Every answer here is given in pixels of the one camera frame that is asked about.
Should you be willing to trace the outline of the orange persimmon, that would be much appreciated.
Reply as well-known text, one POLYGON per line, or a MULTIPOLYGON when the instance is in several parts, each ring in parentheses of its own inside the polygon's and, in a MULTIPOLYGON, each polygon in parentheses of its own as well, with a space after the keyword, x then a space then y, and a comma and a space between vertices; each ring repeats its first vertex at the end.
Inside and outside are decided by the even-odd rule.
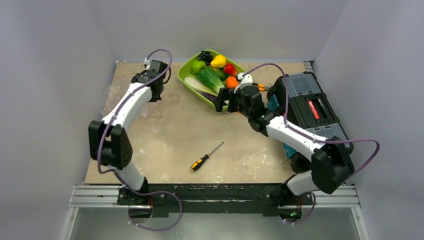
POLYGON ((239 81, 235 76, 228 76, 225 80, 225 85, 229 89, 234 89, 239 85, 239 81))

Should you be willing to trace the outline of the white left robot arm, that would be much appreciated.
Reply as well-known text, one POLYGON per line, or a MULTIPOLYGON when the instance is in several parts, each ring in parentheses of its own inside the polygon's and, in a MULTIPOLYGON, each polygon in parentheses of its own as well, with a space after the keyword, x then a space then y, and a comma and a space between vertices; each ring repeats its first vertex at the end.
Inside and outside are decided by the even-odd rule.
POLYGON ((117 204, 147 205, 153 203, 148 181, 132 162, 133 148, 128 130, 136 116, 149 102, 160 101, 170 65, 146 60, 145 69, 132 77, 130 85, 113 110, 102 120, 88 125, 89 151, 97 161, 100 174, 113 173, 122 183, 117 204))

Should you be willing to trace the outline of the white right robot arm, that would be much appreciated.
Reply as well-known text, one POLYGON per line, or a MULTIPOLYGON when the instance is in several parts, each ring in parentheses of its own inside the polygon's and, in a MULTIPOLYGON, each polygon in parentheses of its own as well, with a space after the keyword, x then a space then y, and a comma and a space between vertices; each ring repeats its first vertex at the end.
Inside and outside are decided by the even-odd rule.
POLYGON ((281 184, 279 205, 294 203, 301 195, 314 191, 332 194, 355 172, 345 142, 334 136, 331 139, 315 135, 269 110, 257 87, 219 90, 214 102, 218 112, 228 102, 229 113, 245 116, 250 127, 266 137, 278 140, 296 149, 310 163, 310 170, 297 173, 281 184))

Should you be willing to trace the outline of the clear zip bag pink dots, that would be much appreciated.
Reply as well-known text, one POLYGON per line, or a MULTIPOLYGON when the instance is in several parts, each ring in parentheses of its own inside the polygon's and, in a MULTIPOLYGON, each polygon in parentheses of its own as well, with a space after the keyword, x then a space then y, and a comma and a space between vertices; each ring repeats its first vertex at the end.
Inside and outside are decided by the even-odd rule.
POLYGON ((126 94, 132 77, 118 77, 104 90, 97 105, 101 117, 108 115, 126 94))

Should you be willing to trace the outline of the red bell pepper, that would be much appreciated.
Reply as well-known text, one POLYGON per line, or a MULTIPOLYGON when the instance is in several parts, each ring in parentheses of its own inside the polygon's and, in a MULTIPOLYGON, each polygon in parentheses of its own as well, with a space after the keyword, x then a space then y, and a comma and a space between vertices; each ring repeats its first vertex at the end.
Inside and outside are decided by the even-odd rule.
POLYGON ((227 74, 229 76, 236 76, 238 74, 235 66, 232 63, 227 63, 223 67, 223 71, 224 71, 225 74, 227 74))

